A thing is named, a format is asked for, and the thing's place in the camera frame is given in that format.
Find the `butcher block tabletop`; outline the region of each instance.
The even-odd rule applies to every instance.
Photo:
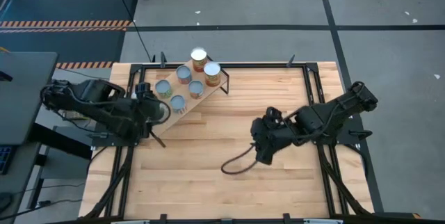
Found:
[[[115,63],[110,82],[127,88],[131,63]],[[343,94],[335,62],[318,63],[325,100]],[[151,84],[174,69],[150,69]],[[221,165],[246,151],[253,141],[250,127],[268,106],[286,115],[308,105],[302,69],[227,68],[229,94],[217,90],[156,141],[142,140],[134,149],[124,218],[217,219],[329,217],[316,146],[289,146],[275,154],[271,166],[258,163],[240,175],[221,173]],[[373,211],[360,156],[338,145],[341,176],[351,193]],[[87,214],[110,183],[115,147],[108,147],[91,163],[80,216]],[[254,161],[255,151],[233,162],[227,170],[240,170]],[[339,198],[331,182],[336,211]],[[113,213],[118,212],[120,188]]]

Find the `striped floor marking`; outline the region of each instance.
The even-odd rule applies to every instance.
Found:
[[[127,28],[83,28],[83,29],[8,29],[0,33],[55,33],[55,32],[85,32],[85,31],[126,31]]]
[[[57,63],[56,67],[61,69],[79,69],[79,68],[111,68],[114,61],[90,61],[75,63]]]
[[[2,21],[2,28],[56,28],[56,27],[120,27],[129,26],[130,20],[90,20],[90,21]]]

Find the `black metal frame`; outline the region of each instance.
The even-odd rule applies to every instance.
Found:
[[[127,96],[131,96],[131,94],[133,92],[134,79],[135,79],[135,76],[137,73],[140,74],[139,82],[142,82],[145,80],[145,73],[147,70],[160,69],[160,68],[174,70],[174,69],[178,68],[180,65],[183,65],[183,63],[165,63],[164,60],[163,60],[162,64],[159,64],[159,63],[132,64],[130,67],[130,77],[129,77],[128,86],[127,86]],[[309,78],[309,72],[313,72],[314,78],[315,78],[315,83],[316,83],[318,99],[319,99],[320,103],[325,102],[323,87],[321,86],[321,79],[320,79],[320,74],[318,72],[317,63],[292,63],[292,62],[288,62],[288,63],[220,63],[220,66],[221,66],[221,70],[223,70],[224,68],[301,68],[303,77],[305,80],[307,99],[308,99],[309,104],[311,104],[311,105],[314,104],[315,101],[314,101],[314,95],[312,92],[311,81]],[[225,93],[228,93],[229,86],[227,86],[227,92],[224,89],[222,89],[222,90]],[[323,152],[323,155],[324,155],[324,148],[322,145],[317,145],[317,150],[318,150],[318,156],[320,157],[320,161],[321,161],[321,155],[322,155],[321,152]],[[330,150],[330,157],[331,157],[330,162],[332,164],[332,167],[334,168],[334,171],[336,172],[336,174],[341,178],[339,162],[338,162],[338,158],[337,158],[337,152],[335,150],[335,145],[329,145],[329,150]],[[127,152],[128,152],[127,155],[130,155],[131,160],[132,160],[134,147],[128,147]],[[113,163],[113,172],[112,172],[110,182],[112,182],[115,179],[115,175],[117,174],[117,171],[119,168],[121,156],[122,156],[122,148],[117,147],[116,155],[115,155],[115,159],[114,159],[114,163]],[[333,216],[336,214],[336,212],[335,212],[334,200],[332,197],[330,177],[323,170],[322,167],[320,167],[320,168],[321,168],[321,173],[323,176],[323,186],[325,189],[327,209],[328,209],[329,215]],[[122,183],[122,192],[121,192],[121,196],[120,196],[119,209],[118,209],[118,216],[121,216],[121,217],[123,217],[124,213],[125,213],[125,207],[126,207],[126,203],[127,203],[127,193],[128,193],[128,187],[129,187],[129,177],[130,177],[130,170],[124,176],[123,183]],[[348,214],[348,205],[346,203],[346,199],[344,198],[344,196],[341,194],[340,191],[338,191],[338,194],[339,194],[339,199],[340,199],[340,204],[341,204],[341,213]],[[105,211],[105,217],[111,215],[111,207],[113,205],[113,200],[114,199],[111,198],[110,201],[108,202],[108,205],[107,205],[107,208]],[[151,223],[165,223],[165,219],[166,219],[166,215],[162,215],[162,218],[160,218],[160,220],[150,220],[150,222]],[[210,222],[215,221],[215,222],[219,222],[219,223],[223,222],[222,220],[175,220],[175,222],[177,222],[177,223],[201,223],[201,222],[208,223],[209,221]],[[284,214],[283,219],[251,219],[251,220],[229,219],[229,220],[225,220],[226,223],[233,223],[233,222],[236,222],[236,223],[283,223],[283,221],[285,223],[303,223],[304,220],[301,218],[292,219],[289,217],[289,214]]]

